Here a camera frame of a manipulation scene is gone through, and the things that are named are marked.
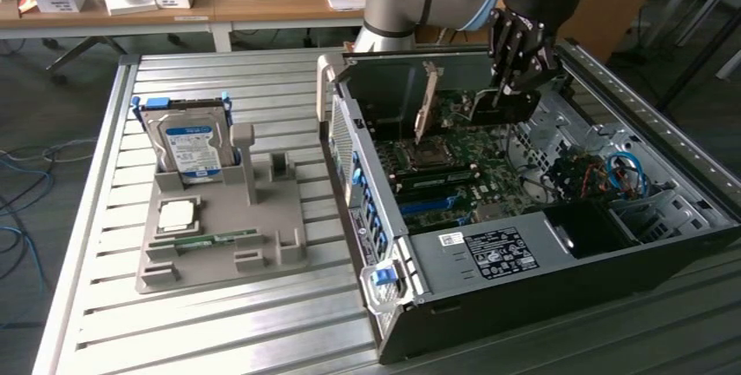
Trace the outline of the black open PC case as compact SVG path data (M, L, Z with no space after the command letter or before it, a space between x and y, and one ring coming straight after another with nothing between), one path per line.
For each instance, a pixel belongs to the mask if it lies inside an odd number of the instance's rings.
M382 363L641 294L741 241L741 181L586 51L562 43L562 69L537 89L541 100L530 119L474 126L510 128L514 151L507 158L517 166L535 167L537 178L558 197L531 213L545 213L575 262L539 276L433 297L410 249L418 234L409 234L401 218L370 128L379 121L413 126L427 82L423 61L443 69L437 122L470 114L475 94L493 89L489 58L478 49L335 53L343 54L347 68L331 83L322 149ZM710 229L641 243L609 202L639 200L663 190L691 203ZM398 280L375 286L371 272L389 266Z

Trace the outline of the green motherboard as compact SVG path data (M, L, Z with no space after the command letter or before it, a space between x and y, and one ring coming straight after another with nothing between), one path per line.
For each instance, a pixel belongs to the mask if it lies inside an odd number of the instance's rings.
M449 210L401 214L410 235L531 213L541 205L558 199L545 180L537 178L535 167L527 164L517 166L507 158L514 151L514 136L509 132L510 128L505 126L474 126L458 115L443 117L423 138L435 136L445 141L454 162L441 168L469 167L470 177L450 181L397 181L397 172L417 171L410 168L401 148L403 141L414 140L413 126L391 121L371 125L374 150L398 208L413 202L457 196ZM447 192L395 194L401 187L414 188L422 183L451 181L467 181L469 184Z

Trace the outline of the grey card retention latch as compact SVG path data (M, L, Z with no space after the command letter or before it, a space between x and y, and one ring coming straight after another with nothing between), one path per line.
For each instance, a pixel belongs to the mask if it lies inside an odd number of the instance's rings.
M315 70L315 116L319 123L319 134L329 134L331 83L347 68L342 53L319 55Z

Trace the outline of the grey power supply unit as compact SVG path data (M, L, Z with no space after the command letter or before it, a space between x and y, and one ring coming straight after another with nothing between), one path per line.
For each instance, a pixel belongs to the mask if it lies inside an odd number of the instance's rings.
M414 235L410 249L435 298L539 276L575 262L542 212Z

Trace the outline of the blue plastic latch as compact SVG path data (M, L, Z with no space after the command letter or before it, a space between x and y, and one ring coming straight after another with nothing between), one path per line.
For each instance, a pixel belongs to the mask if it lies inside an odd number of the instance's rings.
M398 280L395 271L391 266L377 268L371 272L370 280L375 286L386 286L394 284Z

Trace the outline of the wooden top desk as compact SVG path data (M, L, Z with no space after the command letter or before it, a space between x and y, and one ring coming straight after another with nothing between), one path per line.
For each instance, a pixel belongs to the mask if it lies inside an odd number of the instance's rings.
M411 49L419 26L478 30L490 20L499 0L366 0L355 52ZM317 21L327 12L325 0L225 0L215 9L218 22Z
M0 39L122 36L209 32L214 0L194 0L187 9L165 9L112 16L102 0L85 0L77 13L18 12L20 0L0 0Z

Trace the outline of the long expansion slot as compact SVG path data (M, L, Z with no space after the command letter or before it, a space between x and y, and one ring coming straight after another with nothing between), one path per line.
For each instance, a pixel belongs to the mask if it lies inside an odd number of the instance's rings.
M449 210L457 201L457 196L449 196L429 201L418 201L399 206L402 215L422 214L429 211Z

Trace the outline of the grey parts rack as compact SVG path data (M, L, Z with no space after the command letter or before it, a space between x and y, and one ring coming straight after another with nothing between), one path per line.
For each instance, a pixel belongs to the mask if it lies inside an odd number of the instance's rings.
M253 126L230 127L239 161L225 167L218 181L186 185L175 173L155 173L147 205L135 290L154 293L229 280L263 280L297 273L309 264L295 165L285 152L253 161ZM166 201L195 203L198 228L155 232ZM210 247L149 247L154 240L245 229L257 233Z

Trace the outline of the silver CPU chip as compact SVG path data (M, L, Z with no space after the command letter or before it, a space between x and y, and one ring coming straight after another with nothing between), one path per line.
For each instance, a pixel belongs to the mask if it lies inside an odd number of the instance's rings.
M155 232L166 234L197 228L195 203L190 200L166 201L159 207Z

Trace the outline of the green RAM stick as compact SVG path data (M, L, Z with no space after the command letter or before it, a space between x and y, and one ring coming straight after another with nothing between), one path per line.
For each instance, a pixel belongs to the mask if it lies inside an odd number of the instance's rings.
M163 247L173 245L175 247L210 247L214 245L223 245L233 243L238 237L255 234L255 229L245 229L242 231L233 231L218 234L202 234L181 238L171 238L169 240L154 240L147 243L149 247Z

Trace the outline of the black chair base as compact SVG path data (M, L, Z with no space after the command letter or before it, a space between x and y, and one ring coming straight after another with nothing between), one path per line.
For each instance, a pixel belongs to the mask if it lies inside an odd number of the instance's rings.
M86 50L94 45L106 45L120 56L126 55L127 52L120 46L117 41L109 36L88 36L70 50L68 50L54 62L45 68L49 80L56 85L66 84L66 77L57 73L57 71L72 62Z

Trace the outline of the hard disk with blue rails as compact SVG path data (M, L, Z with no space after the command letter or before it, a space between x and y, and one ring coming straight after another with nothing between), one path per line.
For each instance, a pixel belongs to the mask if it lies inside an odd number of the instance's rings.
M154 150L161 173L175 173L186 185L221 179L237 161L230 143L231 101L134 96L131 113Z

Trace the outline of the metal CPU socket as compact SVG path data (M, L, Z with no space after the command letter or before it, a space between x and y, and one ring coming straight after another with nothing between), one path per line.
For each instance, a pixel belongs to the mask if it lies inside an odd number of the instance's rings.
M445 141L433 136L419 142L406 140L401 144L410 168L415 170L441 168L453 164L453 156L446 148Z

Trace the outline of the graphics card with metal bracket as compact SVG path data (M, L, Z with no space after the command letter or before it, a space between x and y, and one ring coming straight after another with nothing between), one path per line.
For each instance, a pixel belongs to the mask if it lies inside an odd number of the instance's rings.
M423 61L422 67L427 74L427 82L413 124L415 144L421 142L427 131L437 125L437 109L441 106L437 83L443 74L443 69L430 61ZM523 122L530 119L539 100L541 93L538 90L517 94L509 86L501 86L498 89L483 89L474 96L470 114L462 114L462 118L473 125Z

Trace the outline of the metal disk bay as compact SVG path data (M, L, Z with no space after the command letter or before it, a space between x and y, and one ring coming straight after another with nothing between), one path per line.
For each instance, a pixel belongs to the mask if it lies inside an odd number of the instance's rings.
M663 190L634 201L610 201L609 208L641 243L710 229L710 223L698 209L674 190Z

